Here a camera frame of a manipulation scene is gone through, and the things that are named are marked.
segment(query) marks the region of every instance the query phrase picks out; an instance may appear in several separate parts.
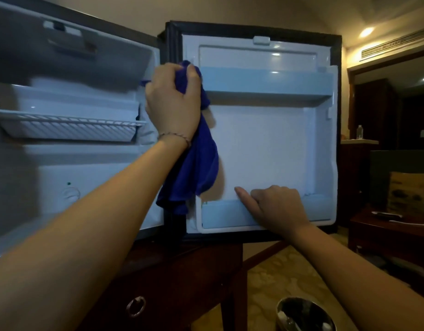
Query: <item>bracelet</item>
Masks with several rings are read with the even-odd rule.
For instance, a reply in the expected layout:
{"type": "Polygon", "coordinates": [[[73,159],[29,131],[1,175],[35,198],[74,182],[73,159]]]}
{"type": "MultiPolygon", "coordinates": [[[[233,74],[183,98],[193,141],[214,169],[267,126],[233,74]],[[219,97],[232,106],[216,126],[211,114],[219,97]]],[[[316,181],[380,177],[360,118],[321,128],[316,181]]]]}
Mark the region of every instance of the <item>bracelet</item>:
{"type": "Polygon", "coordinates": [[[177,133],[175,133],[175,132],[163,132],[163,133],[160,133],[160,134],[159,134],[159,136],[158,136],[158,139],[160,139],[160,138],[162,138],[163,136],[166,136],[166,135],[168,135],[168,134],[173,134],[174,136],[178,136],[178,137],[184,138],[184,140],[186,140],[186,143],[187,143],[187,148],[190,148],[190,147],[191,147],[192,143],[191,143],[191,141],[190,141],[190,139],[189,139],[189,138],[187,138],[187,137],[186,137],[185,135],[183,135],[183,134],[177,134],[177,133]]]}

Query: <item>microfiber cloth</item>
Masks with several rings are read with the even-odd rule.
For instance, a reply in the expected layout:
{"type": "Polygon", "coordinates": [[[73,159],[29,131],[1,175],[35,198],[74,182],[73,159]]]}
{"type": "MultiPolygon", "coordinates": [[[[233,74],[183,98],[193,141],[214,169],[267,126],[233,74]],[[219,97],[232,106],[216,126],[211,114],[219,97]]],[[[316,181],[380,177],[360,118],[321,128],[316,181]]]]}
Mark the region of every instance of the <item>microfiber cloth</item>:
{"type": "MultiPolygon", "coordinates": [[[[186,93],[189,64],[189,61],[184,60],[181,63],[183,68],[175,73],[175,87],[183,94],[186,93]]],[[[199,68],[195,69],[201,77],[199,68]]],[[[141,85],[145,86],[148,82],[142,81],[141,85]]],[[[201,86],[201,110],[209,105],[208,96],[201,86]]],[[[192,146],[183,153],[167,176],[158,194],[157,205],[173,214],[187,214],[186,201],[212,187],[218,175],[218,163],[216,144],[202,114],[192,138],[192,146]]]]}

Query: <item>white wire rack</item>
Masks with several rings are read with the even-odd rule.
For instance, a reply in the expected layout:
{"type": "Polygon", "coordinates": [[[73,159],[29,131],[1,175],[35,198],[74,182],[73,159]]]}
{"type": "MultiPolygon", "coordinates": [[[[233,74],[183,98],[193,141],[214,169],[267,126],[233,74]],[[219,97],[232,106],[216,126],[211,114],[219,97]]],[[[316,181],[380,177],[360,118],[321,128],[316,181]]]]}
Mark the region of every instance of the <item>white wire rack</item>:
{"type": "Polygon", "coordinates": [[[14,138],[130,142],[143,121],[114,121],[0,109],[0,124],[14,138]]]}

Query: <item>metal ring handle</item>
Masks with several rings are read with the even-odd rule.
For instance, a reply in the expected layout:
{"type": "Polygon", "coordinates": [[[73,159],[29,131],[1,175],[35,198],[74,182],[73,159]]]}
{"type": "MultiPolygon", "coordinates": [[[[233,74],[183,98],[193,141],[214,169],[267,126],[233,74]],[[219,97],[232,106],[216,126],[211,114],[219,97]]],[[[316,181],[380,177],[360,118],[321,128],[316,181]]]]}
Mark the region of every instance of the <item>metal ring handle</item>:
{"type": "Polygon", "coordinates": [[[146,300],[144,299],[144,297],[138,296],[138,297],[134,298],[132,301],[129,302],[129,304],[126,307],[126,312],[128,313],[129,317],[136,318],[137,316],[139,316],[143,312],[145,306],[146,306],[146,300]],[[137,303],[143,302],[143,306],[141,307],[140,311],[138,311],[135,314],[132,314],[131,311],[129,311],[129,310],[131,309],[131,306],[134,303],[134,301],[137,302],[137,303]]]}

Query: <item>air vent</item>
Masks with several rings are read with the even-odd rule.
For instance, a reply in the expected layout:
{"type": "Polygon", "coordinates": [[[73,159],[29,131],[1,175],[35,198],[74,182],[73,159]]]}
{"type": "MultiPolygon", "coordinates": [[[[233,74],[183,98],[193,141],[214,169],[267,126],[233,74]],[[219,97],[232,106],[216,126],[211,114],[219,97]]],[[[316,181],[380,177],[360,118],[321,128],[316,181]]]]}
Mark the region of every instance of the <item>air vent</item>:
{"type": "Polygon", "coordinates": [[[400,49],[401,47],[405,45],[416,43],[422,39],[424,39],[424,29],[420,31],[416,31],[415,33],[410,33],[409,35],[405,35],[405,36],[393,39],[389,42],[376,45],[372,48],[362,50],[361,58],[366,59],[371,56],[381,55],[389,51],[400,49]]]}

